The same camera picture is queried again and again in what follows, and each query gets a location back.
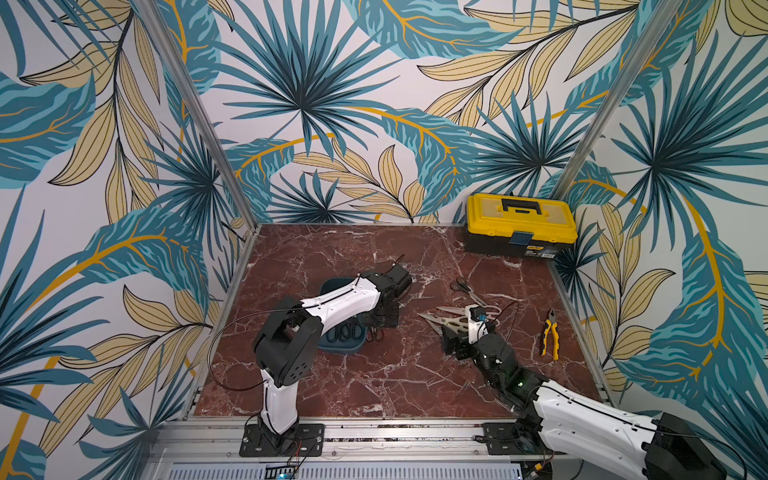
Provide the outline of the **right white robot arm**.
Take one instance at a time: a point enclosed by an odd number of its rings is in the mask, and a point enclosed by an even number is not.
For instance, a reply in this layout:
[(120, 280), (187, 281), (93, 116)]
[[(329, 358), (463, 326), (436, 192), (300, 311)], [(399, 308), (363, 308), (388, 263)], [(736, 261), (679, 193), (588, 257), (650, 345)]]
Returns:
[(441, 329), (446, 354), (470, 360), (502, 403), (519, 417), (505, 430), (491, 427), (491, 452), (564, 453), (624, 479), (724, 479), (724, 465), (683, 419), (618, 410), (574, 393), (520, 365), (503, 337), (470, 341), (465, 332)]

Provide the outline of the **teal plastic storage box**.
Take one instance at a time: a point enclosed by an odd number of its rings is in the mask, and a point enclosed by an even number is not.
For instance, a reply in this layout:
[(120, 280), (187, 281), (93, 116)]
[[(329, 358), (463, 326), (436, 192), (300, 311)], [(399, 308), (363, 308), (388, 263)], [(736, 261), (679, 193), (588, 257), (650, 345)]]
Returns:
[(363, 311), (334, 326), (323, 334), (318, 349), (338, 355), (358, 353), (366, 342), (368, 326), (365, 321), (369, 316), (370, 311)]

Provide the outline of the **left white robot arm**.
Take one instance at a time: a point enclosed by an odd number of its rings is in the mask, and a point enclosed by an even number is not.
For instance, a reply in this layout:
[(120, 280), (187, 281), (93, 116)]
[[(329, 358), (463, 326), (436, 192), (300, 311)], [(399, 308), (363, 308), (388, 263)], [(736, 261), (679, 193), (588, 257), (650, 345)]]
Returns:
[(254, 342), (262, 376), (262, 430), (280, 438), (295, 429), (298, 383), (310, 372), (324, 334), (357, 316), (369, 330), (397, 327), (400, 297), (411, 284), (410, 273), (393, 264), (314, 298), (283, 298)]

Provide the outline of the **medium black scissors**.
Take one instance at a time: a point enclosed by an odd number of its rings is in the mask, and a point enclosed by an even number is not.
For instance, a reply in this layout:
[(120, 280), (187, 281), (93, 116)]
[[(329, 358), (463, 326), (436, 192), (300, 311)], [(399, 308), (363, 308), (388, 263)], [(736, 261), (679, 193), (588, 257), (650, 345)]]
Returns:
[(381, 342), (385, 337), (385, 326), (374, 325), (366, 327), (365, 340), (367, 342)]

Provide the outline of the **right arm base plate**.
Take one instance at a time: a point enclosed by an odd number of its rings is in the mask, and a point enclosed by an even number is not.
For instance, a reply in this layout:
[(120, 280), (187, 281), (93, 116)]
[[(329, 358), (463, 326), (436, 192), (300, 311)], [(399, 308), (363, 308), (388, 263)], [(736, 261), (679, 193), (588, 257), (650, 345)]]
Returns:
[(490, 422), (481, 425), (483, 433), (476, 437), (491, 456), (534, 455), (544, 452), (536, 432), (519, 422)]

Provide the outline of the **large black scissors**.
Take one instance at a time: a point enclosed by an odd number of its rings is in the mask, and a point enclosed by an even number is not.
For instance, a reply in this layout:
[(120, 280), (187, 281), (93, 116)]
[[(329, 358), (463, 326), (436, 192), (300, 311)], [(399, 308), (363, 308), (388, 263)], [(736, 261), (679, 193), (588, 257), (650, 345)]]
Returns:
[(364, 336), (365, 327), (362, 326), (356, 319), (350, 319), (334, 327), (328, 333), (328, 340), (331, 343), (345, 343), (350, 341), (356, 342), (363, 339)]

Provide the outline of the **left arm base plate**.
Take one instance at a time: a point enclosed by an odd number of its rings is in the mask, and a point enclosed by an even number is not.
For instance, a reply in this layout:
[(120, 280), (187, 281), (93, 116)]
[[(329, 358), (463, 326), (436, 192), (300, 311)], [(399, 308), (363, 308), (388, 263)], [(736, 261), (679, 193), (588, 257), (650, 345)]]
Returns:
[(260, 423), (244, 428), (239, 456), (242, 458), (266, 458), (298, 456), (319, 457), (324, 445), (325, 425), (300, 423), (284, 434), (271, 432)]

